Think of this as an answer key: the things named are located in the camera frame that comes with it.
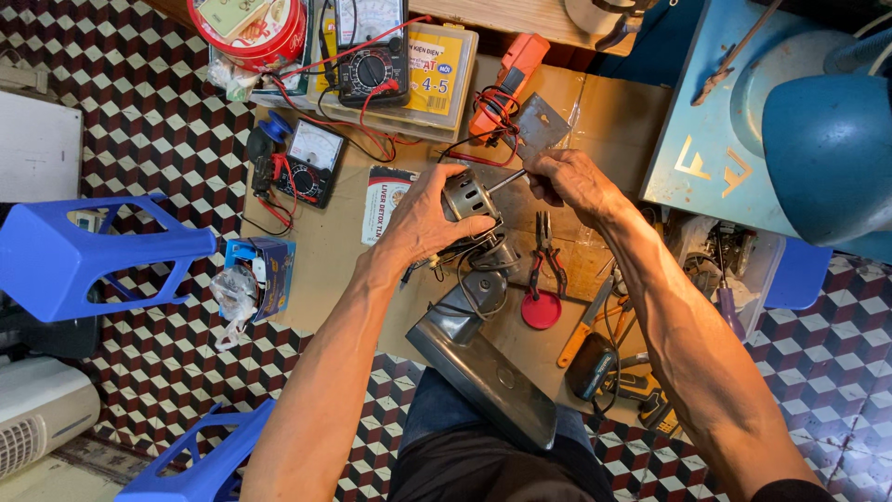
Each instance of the black shirt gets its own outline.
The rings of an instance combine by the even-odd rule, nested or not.
[[[518,450],[490,424],[431,434],[413,442],[393,467],[388,502],[614,500],[604,469],[589,450],[564,436],[549,452]],[[753,502],[833,502],[808,481],[765,485]]]

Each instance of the barcode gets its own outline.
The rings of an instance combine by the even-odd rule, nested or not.
[[[443,110],[446,108],[446,98],[442,96],[428,96],[427,107],[434,110]]]

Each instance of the air cooler grille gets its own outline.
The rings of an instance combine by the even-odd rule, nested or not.
[[[39,450],[37,422],[24,420],[0,431],[0,479],[30,464]]]

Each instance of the hand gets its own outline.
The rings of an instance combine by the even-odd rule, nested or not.
[[[421,176],[393,210],[384,235],[375,248],[387,251],[406,267],[442,250],[460,238],[492,228],[496,221],[489,216],[471,216],[459,222],[447,222],[443,216],[440,194],[446,179],[463,172],[459,164],[437,164]]]
[[[524,162],[530,174],[530,190],[537,199],[555,207],[564,202],[582,223],[595,222],[614,208],[628,203],[619,188],[580,150],[544,150]]]

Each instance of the blue plastic stool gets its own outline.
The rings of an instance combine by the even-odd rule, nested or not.
[[[0,289],[43,322],[185,302],[188,297],[174,297],[177,286],[193,260],[217,250],[217,238],[210,229],[188,229],[165,213],[154,203],[164,198],[163,194],[151,194],[13,206],[0,229]],[[124,204],[145,209],[167,231],[107,235]],[[83,230],[68,219],[70,211],[103,207],[109,212],[98,233]],[[132,266],[158,262],[175,265],[152,298],[125,288],[113,276]],[[124,301],[95,304],[87,300],[90,286],[103,276],[123,294]]]
[[[260,431],[267,423],[276,404],[275,399],[263,401],[256,410],[247,413],[214,414],[220,403],[202,417],[191,429],[164,450],[133,481],[114,498],[115,502],[224,502],[238,500],[230,492],[242,484],[233,473],[254,450]],[[208,425],[237,425],[216,448],[204,457],[198,454],[195,435]],[[192,456],[192,467],[182,473],[161,477],[158,474],[184,448]]]

